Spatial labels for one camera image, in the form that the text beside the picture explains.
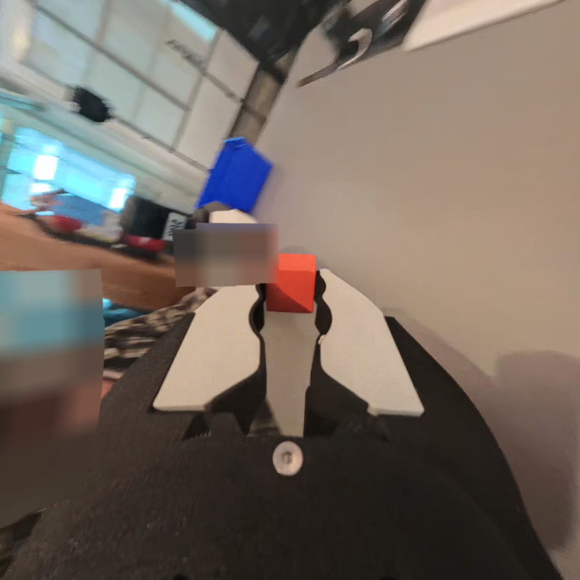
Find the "white tablet stand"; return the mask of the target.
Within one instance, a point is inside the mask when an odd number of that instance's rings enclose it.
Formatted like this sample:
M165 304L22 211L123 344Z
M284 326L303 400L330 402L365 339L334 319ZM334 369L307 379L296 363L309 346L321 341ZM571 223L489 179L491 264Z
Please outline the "white tablet stand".
M431 47L551 8L561 1L394 1L373 40L381 50Z

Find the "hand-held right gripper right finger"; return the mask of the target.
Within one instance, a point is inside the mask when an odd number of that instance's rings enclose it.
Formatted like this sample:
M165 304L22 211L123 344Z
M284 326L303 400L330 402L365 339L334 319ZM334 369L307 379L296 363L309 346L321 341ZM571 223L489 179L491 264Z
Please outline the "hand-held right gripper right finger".
M310 404L326 417L420 417L424 406L381 310L328 269L318 272L315 297Z

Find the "blue plastic bin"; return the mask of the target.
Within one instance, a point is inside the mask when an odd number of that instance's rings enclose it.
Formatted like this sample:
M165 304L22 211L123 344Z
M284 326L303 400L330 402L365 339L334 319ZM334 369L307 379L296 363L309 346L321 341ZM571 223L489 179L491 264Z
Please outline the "blue plastic bin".
M272 168L272 162L245 138L232 137L223 141L195 208L220 202L251 214Z

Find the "red cube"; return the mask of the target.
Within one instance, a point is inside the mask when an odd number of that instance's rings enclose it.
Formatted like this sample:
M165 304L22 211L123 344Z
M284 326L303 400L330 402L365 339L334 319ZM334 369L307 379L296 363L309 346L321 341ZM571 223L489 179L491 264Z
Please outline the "red cube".
M311 314L316 276L315 255L279 253L276 281L266 284L267 311Z

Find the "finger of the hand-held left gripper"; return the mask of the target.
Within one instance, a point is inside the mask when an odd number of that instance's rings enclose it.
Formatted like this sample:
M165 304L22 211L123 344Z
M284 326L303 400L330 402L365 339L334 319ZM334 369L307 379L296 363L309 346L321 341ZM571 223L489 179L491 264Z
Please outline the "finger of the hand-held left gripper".
M216 224L257 224L258 221L250 214L238 209L214 211L209 214L209 223Z

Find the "person's left forearm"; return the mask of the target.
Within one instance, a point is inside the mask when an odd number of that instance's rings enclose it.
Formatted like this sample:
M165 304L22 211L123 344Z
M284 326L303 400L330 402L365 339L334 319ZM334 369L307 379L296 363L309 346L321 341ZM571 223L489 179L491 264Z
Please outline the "person's left forearm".
M107 327L101 397L110 391L112 385L134 362L145 355L158 339L184 317L195 313L218 290L219 287L197 288L173 306L160 308Z

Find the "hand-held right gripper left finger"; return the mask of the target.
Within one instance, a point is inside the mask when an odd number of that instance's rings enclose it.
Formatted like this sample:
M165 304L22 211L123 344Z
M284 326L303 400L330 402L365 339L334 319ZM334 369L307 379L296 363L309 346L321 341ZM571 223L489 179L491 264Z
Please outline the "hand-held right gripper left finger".
M194 313L153 408L253 412L266 395L262 325L260 286L218 290Z

